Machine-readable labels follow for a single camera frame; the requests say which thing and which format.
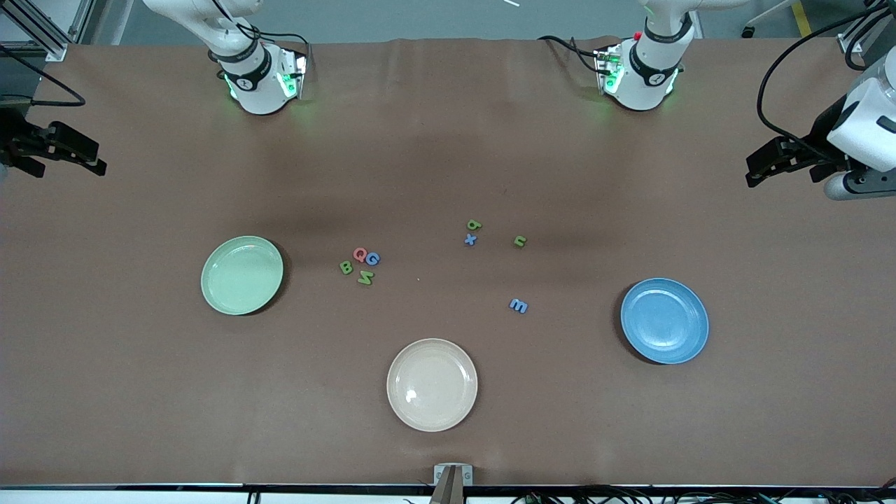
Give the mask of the brown table mat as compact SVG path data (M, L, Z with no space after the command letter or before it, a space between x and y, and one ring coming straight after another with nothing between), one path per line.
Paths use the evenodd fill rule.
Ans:
M439 462L478 484L883 484L896 198L833 202L805 171L746 185L788 44L699 39L647 113L544 42L320 45L269 117L202 48L70 49L47 70L86 105L28 118L98 141L108 173L0 186L0 484L416 484ZM230 316L200 274L240 236L285 274ZM650 278L703 300L688 363L624 337ZM442 433L386 395L426 338L479 376Z

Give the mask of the aluminium frame profile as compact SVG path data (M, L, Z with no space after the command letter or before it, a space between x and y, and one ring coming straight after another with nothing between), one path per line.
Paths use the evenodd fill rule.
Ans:
M893 21L896 7L891 0L864 0L867 13L839 32L837 41L842 53L863 55Z
M98 0L0 0L0 45L61 62L80 43Z

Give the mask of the grey metal mount bracket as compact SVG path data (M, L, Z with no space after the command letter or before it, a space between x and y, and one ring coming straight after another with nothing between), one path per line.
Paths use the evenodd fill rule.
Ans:
M475 484L474 481L474 468L472 465L468 465L467 463L459 463L459 462L450 462L450 463L439 463L434 466L433 475L434 482L433 486L439 484L439 481L442 477L442 474L448 471L451 467L457 467L455 473L456 478L462 481L463 486L473 486Z

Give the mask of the beige plate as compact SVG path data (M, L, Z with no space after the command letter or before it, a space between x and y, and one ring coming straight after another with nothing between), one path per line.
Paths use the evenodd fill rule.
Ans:
M398 352L385 389L391 409L406 426L442 433L457 427L473 410L479 376L460 345L426 338Z

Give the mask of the green plate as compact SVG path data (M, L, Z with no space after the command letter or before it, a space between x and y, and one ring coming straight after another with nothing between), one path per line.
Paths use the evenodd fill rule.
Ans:
M216 312L249 315L265 307L281 290L282 254L273 242L240 236L220 244L199 275L199 289Z

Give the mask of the blue plate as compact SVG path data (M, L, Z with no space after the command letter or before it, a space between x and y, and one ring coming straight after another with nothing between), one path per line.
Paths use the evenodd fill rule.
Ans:
M630 287L619 319L630 347L659 365L694 360L710 334L703 300L685 284L667 278L645 279Z

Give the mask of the white office chair base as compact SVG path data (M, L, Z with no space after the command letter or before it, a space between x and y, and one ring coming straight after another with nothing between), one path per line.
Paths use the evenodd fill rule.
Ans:
M755 35L757 25L759 25L761 22L764 22L765 20L768 20L774 15L789 9L790 7L793 7L800 1L801 0L778 0L778 2L773 6L769 7L766 10L763 10L755 17L749 19L742 28L741 37L743 39L751 39L753 35Z

